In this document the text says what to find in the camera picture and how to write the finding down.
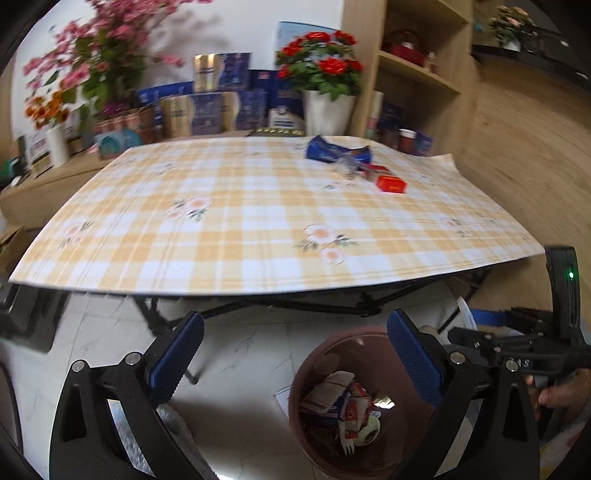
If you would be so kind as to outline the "right hand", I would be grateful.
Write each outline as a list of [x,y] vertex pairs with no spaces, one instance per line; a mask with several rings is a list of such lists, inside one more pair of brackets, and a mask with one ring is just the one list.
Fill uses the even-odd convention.
[[525,381],[536,420],[541,416],[540,407],[547,407],[563,410],[565,422],[571,423],[579,417],[590,400],[589,369],[579,369],[567,383],[542,390],[535,387],[533,376],[526,376]]

